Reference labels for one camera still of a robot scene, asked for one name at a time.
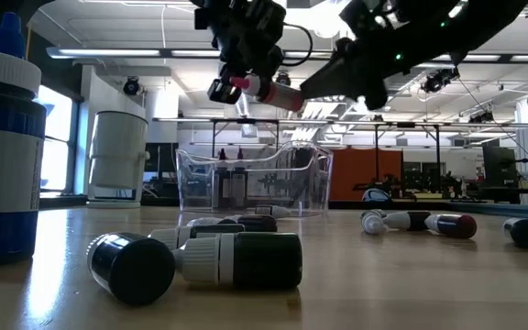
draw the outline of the ceiling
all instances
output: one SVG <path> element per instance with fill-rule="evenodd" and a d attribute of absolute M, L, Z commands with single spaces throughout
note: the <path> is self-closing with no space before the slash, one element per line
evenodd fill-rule
<path fill-rule="evenodd" d="M 166 48 L 211 48 L 210 33 L 194 30 L 191 5 L 132 6 L 56 0 L 41 7 L 32 17 L 31 24 L 41 36 L 64 48 L 162 48 L 162 16 Z M 318 21 L 323 24 L 325 17 Z M 316 50 L 330 50 L 334 41 L 335 39 L 313 35 Z M 285 29 L 279 46 L 290 50 L 306 50 L 308 42 L 301 31 Z M 517 18 L 512 25 L 478 51 L 528 53 L 528 19 Z M 192 100 L 188 108 L 183 109 L 186 115 L 200 116 L 205 112 L 212 114 L 214 109 L 223 109 L 221 104 L 210 102 L 205 94 L 217 75 L 217 60 L 106 60 L 104 65 L 168 66 Z M 321 61 L 309 61 L 302 66 L 287 69 L 295 82 L 293 85 L 297 85 L 322 65 Z M 462 64 L 459 70 L 466 87 L 480 102 L 491 101 L 495 104 L 494 115 L 497 120 L 513 119 L 515 100 L 525 97 L 526 93 L 507 90 L 528 91 L 528 65 Z M 420 78 L 427 72 L 429 71 L 419 71 L 418 75 L 405 77 L 403 82 Z M 149 86 L 160 86 L 163 78 L 143 77 L 141 81 Z M 504 85 L 504 91 L 499 91 L 500 83 Z M 426 102 L 423 92 L 418 93 L 419 83 L 411 83 L 407 87 L 401 91 L 401 94 L 408 94 L 406 97 L 395 97 L 390 101 L 390 111 L 384 114 L 385 120 L 424 119 L 425 112 L 433 120 L 451 120 L 456 119 L 460 112 L 476 105 L 472 96 L 466 93 L 465 87 L 459 82 L 447 86 L 442 93 L 428 95 Z"/>

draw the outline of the blue bottle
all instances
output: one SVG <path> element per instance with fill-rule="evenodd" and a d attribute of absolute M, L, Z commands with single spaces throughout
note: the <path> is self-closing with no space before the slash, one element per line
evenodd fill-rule
<path fill-rule="evenodd" d="M 0 27 L 0 264 L 34 254 L 46 108 L 32 100 L 41 72 L 24 60 L 21 22 Z"/>

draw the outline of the white cylinder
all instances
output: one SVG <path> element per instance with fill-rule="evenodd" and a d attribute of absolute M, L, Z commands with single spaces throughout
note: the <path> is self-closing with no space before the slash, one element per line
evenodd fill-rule
<path fill-rule="evenodd" d="M 136 189 L 146 150 L 148 122 L 137 115 L 101 111 L 95 116 L 89 183 L 111 189 Z"/>

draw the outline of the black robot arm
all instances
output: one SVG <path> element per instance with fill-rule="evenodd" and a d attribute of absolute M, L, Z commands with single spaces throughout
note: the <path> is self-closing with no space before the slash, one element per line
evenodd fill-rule
<path fill-rule="evenodd" d="M 455 17 L 448 13 L 460 0 L 379 0 L 369 8 L 363 0 L 351 0 L 340 17 L 355 40 L 341 38 L 329 62 L 301 84 L 302 97 L 365 96 L 369 110 L 383 107 L 387 90 L 383 80 L 395 73 L 442 54 L 458 65 L 468 54 L 507 27 L 528 0 L 469 0 Z M 233 104 L 241 90 L 229 78 L 254 73 L 270 79 L 283 55 L 276 43 L 282 36 L 286 11 L 272 0 L 194 0 L 195 27 L 209 28 L 213 46 L 224 63 L 220 78 L 209 90 L 213 101 Z M 395 28 L 386 17 L 394 14 Z M 377 22 L 382 17 L 383 24 Z"/>

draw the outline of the table surface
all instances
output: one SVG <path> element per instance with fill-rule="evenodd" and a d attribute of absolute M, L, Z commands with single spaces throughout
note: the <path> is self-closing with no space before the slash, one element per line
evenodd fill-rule
<path fill-rule="evenodd" d="M 458 240 L 429 232 L 367 236 L 358 215 L 279 221 L 280 231 L 302 239 L 296 291 L 198 287 L 177 275 L 154 304 L 131 308 L 91 277 L 89 242 L 112 231 L 146 235 L 197 214 L 44 211 L 33 259 L 0 266 L 0 329 L 528 329 L 528 251 L 502 235 L 504 218 L 474 215 L 478 232 Z"/>

